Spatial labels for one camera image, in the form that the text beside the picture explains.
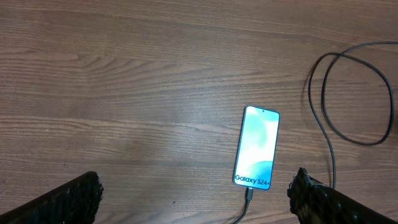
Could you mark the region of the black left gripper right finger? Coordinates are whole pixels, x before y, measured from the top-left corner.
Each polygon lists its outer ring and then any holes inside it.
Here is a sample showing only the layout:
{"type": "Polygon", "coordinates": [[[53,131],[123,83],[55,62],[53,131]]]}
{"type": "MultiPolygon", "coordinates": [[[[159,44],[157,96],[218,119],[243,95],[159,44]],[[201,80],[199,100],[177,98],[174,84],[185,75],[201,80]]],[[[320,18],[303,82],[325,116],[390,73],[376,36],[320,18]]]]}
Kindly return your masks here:
{"type": "Polygon", "coordinates": [[[300,168],[287,189],[290,212],[300,224],[397,224],[339,191],[309,176],[300,168]]]}

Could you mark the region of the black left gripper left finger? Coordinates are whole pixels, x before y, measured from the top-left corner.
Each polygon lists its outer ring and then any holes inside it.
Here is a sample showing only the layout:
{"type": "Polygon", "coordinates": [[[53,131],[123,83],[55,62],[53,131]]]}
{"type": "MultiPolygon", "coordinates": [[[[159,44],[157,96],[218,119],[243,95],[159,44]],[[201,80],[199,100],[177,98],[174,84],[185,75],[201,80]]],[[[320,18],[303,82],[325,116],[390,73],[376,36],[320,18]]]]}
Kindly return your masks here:
{"type": "Polygon", "coordinates": [[[10,224],[92,224],[102,199],[103,186],[89,171],[38,198],[1,215],[10,224]]]}

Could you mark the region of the Galaxy smartphone blue screen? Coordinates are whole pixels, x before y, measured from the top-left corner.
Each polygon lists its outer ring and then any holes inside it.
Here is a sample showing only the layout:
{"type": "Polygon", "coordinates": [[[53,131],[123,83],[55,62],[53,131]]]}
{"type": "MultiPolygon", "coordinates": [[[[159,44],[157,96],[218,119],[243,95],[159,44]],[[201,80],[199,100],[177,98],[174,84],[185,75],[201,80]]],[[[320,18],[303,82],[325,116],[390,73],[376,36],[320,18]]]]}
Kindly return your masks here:
{"type": "Polygon", "coordinates": [[[254,189],[271,187],[280,114],[247,106],[239,138],[233,182],[254,189]]]}

